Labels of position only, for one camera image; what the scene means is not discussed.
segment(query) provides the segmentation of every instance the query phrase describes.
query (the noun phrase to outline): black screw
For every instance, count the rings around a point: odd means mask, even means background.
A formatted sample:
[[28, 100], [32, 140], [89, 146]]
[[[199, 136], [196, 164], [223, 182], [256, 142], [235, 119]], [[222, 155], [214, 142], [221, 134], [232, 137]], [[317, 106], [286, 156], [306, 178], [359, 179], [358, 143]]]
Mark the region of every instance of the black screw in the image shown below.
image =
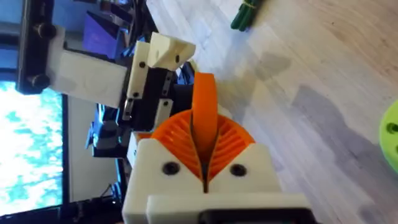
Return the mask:
[[166, 175], [175, 175], [180, 171], [180, 165], [176, 162], [167, 162], [163, 165], [162, 171]]
[[236, 177], [243, 177], [247, 174], [247, 170], [244, 165], [241, 164], [234, 164], [231, 166], [231, 174], [236, 176]]

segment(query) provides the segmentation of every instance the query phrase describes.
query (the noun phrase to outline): green bundle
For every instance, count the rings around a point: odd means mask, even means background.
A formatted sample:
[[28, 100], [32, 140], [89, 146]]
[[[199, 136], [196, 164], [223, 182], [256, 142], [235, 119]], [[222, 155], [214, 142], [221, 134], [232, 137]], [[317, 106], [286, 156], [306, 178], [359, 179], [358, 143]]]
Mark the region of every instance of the green bundle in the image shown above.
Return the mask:
[[232, 21], [231, 28], [245, 31], [248, 28], [255, 16], [256, 7], [259, 0], [244, 0], [239, 12]]

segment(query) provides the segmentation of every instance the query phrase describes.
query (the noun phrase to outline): robotic arm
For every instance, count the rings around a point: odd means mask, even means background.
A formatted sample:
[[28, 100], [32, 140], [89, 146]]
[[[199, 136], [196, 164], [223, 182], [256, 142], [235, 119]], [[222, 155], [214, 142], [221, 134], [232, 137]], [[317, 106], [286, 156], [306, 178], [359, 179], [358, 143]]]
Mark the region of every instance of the robotic arm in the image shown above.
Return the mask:
[[174, 71], [193, 44], [153, 33], [123, 67], [65, 50], [65, 30], [51, 24], [53, 4], [24, 1], [16, 88], [50, 87], [117, 108], [114, 122], [128, 131], [154, 130], [128, 145], [125, 223], [316, 223], [303, 195], [281, 192], [268, 149], [218, 114], [212, 74], [197, 73], [193, 90], [176, 90]]

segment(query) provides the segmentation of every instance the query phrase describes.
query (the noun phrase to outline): black cable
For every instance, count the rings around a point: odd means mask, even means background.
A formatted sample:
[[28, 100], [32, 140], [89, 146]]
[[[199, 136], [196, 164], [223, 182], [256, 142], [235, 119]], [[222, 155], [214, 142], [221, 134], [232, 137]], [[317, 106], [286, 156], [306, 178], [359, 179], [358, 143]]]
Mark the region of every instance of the black cable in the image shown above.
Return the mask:
[[111, 187], [112, 187], [112, 185], [109, 184], [108, 187], [106, 188], [106, 190], [99, 197], [104, 197], [104, 195], [108, 192], [109, 189], [111, 189]]
[[130, 0], [130, 5], [134, 9], [134, 25], [130, 30], [130, 40], [129, 40], [129, 50], [127, 52], [127, 57], [129, 57], [134, 49], [137, 40], [142, 35], [142, 30], [144, 28], [144, 20], [142, 15], [142, 5], [144, 0]]

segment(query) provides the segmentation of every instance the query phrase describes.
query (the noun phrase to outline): white block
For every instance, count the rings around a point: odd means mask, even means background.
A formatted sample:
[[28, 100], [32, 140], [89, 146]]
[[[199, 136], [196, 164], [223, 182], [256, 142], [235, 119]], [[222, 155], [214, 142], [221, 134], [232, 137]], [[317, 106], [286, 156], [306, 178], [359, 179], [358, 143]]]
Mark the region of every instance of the white block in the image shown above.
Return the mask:
[[150, 224], [196, 224], [208, 209], [310, 208], [303, 195], [282, 193], [152, 195], [147, 216]]
[[[230, 169], [234, 164], [243, 165], [247, 174], [236, 177]], [[280, 192], [280, 185], [268, 148], [263, 144], [251, 144], [209, 183], [209, 193]]]
[[[178, 163], [180, 171], [175, 175], [165, 175], [162, 168], [167, 162]], [[147, 223], [148, 196], [179, 194], [203, 194], [201, 180], [166, 150], [158, 140], [140, 140], [122, 210], [124, 222]]]

